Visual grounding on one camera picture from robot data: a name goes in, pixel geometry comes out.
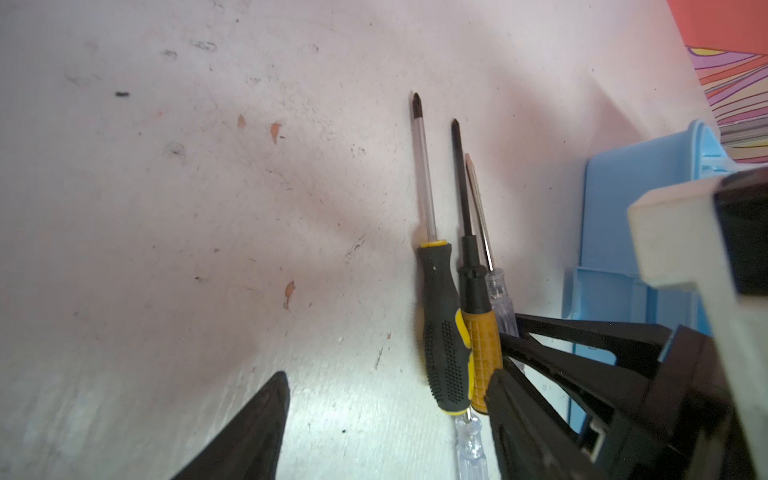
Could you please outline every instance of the flathead screwdriver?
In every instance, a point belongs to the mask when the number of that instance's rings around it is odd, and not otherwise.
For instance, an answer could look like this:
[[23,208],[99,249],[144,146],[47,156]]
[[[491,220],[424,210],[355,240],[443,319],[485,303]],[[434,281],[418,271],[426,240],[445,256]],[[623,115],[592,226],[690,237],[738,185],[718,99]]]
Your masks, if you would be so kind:
[[491,252],[491,241],[488,238],[488,225],[485,223],[485,213],[483,212],[482,200],[480,198],[480,186],[478,185],[477,174],[475,173],[475,164],[469,154],[465,157],[467,165],[467,174],[469,175],[469,187],[472,189],[472,198],[475,200],[475,211],[477,212],[478,223],[480,224],[480,239],[485,248],[485,259],[488,261],[488,275],[485,282],[488,284],[488,297],[493,305],[493,311],[496,312],[498,322],[498,331],[505,335],[520,336],[518,330],[518,321],[515,318],[515,308],[512,306],[512,299],[507,292],[507,285],[504,282],[504,270],[497,268],[493,261]]

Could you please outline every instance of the screwdriver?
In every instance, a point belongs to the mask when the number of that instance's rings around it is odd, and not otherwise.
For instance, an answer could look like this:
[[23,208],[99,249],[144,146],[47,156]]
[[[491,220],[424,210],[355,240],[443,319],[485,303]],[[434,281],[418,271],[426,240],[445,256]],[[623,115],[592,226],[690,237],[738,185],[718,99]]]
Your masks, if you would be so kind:
[[437,405],[450,415],[467,412],[472,397],[475,367],[472,343],[459,309],[458,293],[451,277],[451,244],[438,240],[424,115],[419,94],[413,95],[413,131],[416,156],[422,165],[425,186],[423,205],[427,241],[419,248],[424,270],[424,357],[429,388]]
[[507,285],[504,282],[504,270],[495,268],[493,253],[491,253],[491,241],[488,238],[488,226],[485,224],[485,214],[482,209],[482,200],[480,199],[480,186],[478,185],[475,165],[469,154],[466,155],[467,173],[469,175],[469,186],[472,189],[472,198],[475,200],[475,210],[480,224],[480,238],[485,247],[485,259],[488,261],[490,272],[485,278],[488,284],[488,295],[496,312],[498,321],[498,331],[505,335],[520,336],[518,330],[518,321],[515,318],[515,308],[512,306],[512,299],[507,293]]
[[491,382],[491,375],[502,368],[502,344],[498,337],[496,315],[493,313],[485,274],[488,270],[480,263],[477,237],[472,234],[472,216],[469,213],[467,177],[464,170],[462,134],[458,121],[451,124],[453,157],[456,166],[458,194],[462,205],[462,256],[464,265],[459,272],[459,290],[462,298],[462,314],[472,339],[472,353],[475,357],[475,385],[472,393],[472,408],[479,413],[488,413],[485,406],[485,391]]

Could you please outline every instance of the rubber grip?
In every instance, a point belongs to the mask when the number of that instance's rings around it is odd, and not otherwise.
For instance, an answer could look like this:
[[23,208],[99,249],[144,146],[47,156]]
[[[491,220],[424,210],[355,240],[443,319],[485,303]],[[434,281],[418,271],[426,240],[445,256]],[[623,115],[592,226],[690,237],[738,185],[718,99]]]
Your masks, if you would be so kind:
[[451,277],[451,245],[419,248],[424,270],[424,357],[429,388],[447,413],[470,404],[472,344]]
[[488,313],[464,312],[464,321],[472,338],[472,355],[475,360],[475,385],[472,392],[472,408],[488,413],[485,392],[496,369],[502,368],[502,343],[498,337],[498,324],[493,311]]

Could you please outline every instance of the screwdriver tip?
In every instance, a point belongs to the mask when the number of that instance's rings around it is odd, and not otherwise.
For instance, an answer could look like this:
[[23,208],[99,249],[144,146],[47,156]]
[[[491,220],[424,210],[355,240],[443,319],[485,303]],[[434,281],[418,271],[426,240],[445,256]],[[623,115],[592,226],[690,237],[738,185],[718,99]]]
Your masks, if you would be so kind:
[[422,99],[419,97],[419,94],[413,94],[413,118],[414,120],[416,118],[422,118],[424,117],[424,114],[422,112]]

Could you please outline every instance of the clear plastic screwdriver handle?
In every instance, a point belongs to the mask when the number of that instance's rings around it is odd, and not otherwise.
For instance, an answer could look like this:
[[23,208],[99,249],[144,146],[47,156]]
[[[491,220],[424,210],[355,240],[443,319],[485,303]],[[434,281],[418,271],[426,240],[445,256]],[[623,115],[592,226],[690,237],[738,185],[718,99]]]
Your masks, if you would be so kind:
[[488,298],[491,300],[491,306],[496,314],[499,333],[520,336],[512,298],[509,297],[507,284],[504,283],[504,270],[497,268],[488,272],[488,275],[485,276],[485,284],[488,285]]
[[488,480],[488,461],[482,448],[480,430],[482,423],[472,409],[471,419],[457,415],[453,419],[456,427],[456,458],[458,459],[459,480]]

